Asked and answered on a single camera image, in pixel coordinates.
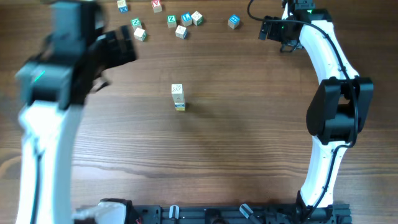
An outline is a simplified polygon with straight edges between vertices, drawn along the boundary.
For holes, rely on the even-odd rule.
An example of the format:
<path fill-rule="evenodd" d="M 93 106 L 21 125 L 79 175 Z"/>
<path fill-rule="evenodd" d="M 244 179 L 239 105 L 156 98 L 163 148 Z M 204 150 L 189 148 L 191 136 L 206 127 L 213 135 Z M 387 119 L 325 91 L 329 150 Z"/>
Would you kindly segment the cream tower block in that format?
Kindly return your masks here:
<path fill-rule="evenodd" d="M 182 95 L 183 94 L 183 85 L 180 83 L 172 84 L 172 94 L 173 95 Z"/>

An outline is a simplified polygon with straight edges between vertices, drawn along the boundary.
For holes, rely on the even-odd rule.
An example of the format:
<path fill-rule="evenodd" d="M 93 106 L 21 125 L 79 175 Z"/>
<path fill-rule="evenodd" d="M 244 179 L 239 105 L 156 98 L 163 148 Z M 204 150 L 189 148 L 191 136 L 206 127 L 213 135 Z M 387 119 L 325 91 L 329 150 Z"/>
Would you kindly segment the block with blue X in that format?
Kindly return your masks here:
<path fill-rule="evenodd" d="M 120 13 L 125 13 L 129 11 L 126 0 L 117 0 L 117 5 Z"/>

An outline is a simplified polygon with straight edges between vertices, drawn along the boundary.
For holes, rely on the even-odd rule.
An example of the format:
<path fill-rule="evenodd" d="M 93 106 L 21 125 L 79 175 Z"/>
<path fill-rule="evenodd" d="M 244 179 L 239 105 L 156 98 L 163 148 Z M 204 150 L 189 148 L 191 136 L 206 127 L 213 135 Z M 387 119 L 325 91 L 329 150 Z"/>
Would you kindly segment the plain block green side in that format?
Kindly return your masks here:
<path fill-rule="evenodd" d="M 137 27 L 134 31 L 134 37 L 135 37 L 135 39 L 143 42 L 143 41 L 145 41 L 145 39 L 147 37 L 147 33 L 144 29 Z"/>

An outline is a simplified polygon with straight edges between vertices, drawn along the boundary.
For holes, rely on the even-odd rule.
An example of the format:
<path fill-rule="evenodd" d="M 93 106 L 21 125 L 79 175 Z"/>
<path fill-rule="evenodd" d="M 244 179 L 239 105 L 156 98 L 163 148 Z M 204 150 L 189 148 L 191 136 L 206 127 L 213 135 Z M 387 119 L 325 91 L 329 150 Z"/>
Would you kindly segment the white patterned block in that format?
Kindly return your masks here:
<path fill-rule="evenodd" d="M 183 93 L 172 94 L 172 98 L 174 100 L 174 103 L 184 103 L 185 102 L 185 97 L 184 97 Z"/>

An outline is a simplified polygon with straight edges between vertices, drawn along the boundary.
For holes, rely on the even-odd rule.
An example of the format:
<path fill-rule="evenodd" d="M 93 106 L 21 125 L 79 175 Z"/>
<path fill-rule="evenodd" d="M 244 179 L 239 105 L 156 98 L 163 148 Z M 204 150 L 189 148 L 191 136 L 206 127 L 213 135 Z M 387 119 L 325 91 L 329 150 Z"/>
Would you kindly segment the blue top block right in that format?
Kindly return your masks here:
<path fill-rule="evenodd" d="M 232 29 L 235 29 L 239 26 L 240 24 L 240 17 L 233 14 L 231 17 L 228 19 L 228 26 Z"/>

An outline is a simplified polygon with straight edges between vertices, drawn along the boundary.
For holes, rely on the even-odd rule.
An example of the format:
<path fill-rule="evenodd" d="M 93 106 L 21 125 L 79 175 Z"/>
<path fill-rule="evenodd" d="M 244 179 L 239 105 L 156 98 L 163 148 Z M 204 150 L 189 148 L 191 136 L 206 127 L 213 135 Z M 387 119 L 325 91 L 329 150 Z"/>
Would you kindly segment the white block blue base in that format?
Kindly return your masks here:
<path fill-rule="evenodd" d="M 185 106 L 185 103 L 176 103 L 175 104 L 175 108 L 177 109 L 177 108 L 185 108 L 186 106 Z"/>

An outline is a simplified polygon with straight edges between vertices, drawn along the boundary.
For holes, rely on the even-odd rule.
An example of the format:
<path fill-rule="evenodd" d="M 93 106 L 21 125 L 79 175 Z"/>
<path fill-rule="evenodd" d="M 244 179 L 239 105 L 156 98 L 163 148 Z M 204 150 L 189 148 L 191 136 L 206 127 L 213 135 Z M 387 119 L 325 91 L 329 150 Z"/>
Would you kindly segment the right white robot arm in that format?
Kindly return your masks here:
<path fill-rule="evenodd" d="M 348 62 L 326 9 L 313 1 L 282 1 L 281 17 L 264 17 L 262 32 L 282 44 L 280 51 L 305 49 L 318 78 L 306 124 L 312 136 L 307 177 L 298 193 L 301 221 L 333 207 L 333 189 L 347 149 L 355 146 L 373 98 L 374 85 Z"/>

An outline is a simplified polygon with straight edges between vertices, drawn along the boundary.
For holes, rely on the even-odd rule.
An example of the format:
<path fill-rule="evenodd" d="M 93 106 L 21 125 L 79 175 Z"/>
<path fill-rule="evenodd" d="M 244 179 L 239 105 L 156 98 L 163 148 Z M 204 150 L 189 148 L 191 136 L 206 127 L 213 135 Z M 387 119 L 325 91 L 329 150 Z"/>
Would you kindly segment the green z block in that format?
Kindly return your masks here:
<path fill-rule="evenodd" d="M 132 25 L 133 30 L 136 30 L 137 28 L 142 29 L 142 23 L 138 17 L 131 19 L 131 25 Z"/>
<path fill-rule="evenodd" d="M 168 28 L 177 27 L 177 19 L 175 15 L 168 15 L 167 16 L 167 26 Z"/>

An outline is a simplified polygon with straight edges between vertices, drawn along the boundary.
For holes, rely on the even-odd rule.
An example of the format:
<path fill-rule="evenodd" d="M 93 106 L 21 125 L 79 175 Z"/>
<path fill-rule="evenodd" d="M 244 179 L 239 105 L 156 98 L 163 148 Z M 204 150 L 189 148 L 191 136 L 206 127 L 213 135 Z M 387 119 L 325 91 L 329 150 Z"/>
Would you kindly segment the blue L block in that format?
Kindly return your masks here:
<path fill-rule="evenodd" d="M 191 14 L 189 12 L 186 12 L 185 14 L 181 15 L 181 20 L 183 26 L 187 27 L 193 24 Z"/>

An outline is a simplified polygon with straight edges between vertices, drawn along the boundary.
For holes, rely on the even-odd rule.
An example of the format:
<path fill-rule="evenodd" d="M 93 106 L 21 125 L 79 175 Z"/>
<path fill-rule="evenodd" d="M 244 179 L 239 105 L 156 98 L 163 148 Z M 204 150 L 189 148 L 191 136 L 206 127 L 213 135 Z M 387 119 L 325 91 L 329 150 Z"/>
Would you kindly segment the white block blue side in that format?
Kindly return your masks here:
<path fill-rule="evenodd" d="M 175 35 L 176 35 L 178 38 L 185 39 L 185 38 L 186 38 L 186 35 L 187 35 L 187 28 L 184 27 L 184 26 L 178 25 L 177 28 L 176 28 L 176 30 L 175 30 Z"/>

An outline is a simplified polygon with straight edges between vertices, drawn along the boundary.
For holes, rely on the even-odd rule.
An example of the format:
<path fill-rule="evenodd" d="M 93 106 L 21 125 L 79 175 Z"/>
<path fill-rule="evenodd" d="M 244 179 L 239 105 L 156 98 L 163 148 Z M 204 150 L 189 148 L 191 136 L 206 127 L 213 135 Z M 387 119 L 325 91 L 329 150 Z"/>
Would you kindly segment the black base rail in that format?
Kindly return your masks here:
<path fill-rule="evenodd" d="M 206 224 L 206 223 L 300 223 L 304 212 L 298 205 L 279 204 L 251 206 L 252 213 L 245 215 L 242 207 L 161 207 L 141 205 L 131 207 L 126 213 L 122 208 L 89 208 L 76 213 L 75 223 L 143 223 L 143 224 Z"/>

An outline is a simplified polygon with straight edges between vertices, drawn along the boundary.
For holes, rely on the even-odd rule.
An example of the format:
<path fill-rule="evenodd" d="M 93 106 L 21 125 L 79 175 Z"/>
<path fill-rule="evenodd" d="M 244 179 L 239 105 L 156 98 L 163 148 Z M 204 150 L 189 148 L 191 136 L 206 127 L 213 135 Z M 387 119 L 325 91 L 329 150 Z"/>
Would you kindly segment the block with red V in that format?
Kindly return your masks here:
<path fill-rule="evenodd" d="M 160 0 L 152 0 L 151 5 L 155 13 L 162 12 L 162 4 Z"/>

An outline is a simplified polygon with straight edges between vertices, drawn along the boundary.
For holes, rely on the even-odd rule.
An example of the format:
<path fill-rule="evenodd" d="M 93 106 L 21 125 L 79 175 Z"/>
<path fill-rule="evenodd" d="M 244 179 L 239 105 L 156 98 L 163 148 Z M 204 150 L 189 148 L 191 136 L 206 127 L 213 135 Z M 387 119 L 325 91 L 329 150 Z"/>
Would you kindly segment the green Z block middle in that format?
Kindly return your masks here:
<path fill-rule="evenodd" d="M 167 26 L 168 28 L 177 27 L 177 19 L 175 15 L 168 15 L 167 16 Z"/>

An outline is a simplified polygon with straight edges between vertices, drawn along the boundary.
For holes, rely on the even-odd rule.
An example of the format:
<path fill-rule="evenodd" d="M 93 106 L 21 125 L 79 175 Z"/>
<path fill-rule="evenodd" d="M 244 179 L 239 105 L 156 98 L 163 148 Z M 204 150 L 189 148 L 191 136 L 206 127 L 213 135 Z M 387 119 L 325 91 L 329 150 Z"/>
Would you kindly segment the green Z block left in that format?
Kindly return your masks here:
<path fill-rule="evenodd" d="M 138 17 L 131 19 L 131 25 L 132 25 L 133 30 L 136 30 L 137 28 L 142 29 L 142 23 Z"/>

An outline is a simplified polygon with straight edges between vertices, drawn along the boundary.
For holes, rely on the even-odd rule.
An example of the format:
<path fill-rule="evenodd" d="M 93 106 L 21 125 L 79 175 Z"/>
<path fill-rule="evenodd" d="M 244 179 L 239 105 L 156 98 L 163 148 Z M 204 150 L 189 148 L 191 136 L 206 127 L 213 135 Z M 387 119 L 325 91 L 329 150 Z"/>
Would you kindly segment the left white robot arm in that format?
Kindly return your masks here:
<path fill-rule="evenodd" d="M 94 82 L 135 61 L 127 26 L 105 31 L 96 1 L 57 1 L 42 51 L 17 72 L 23 108 L 18 223 L 75 223 L 70 207 L 73 146 Z"/>

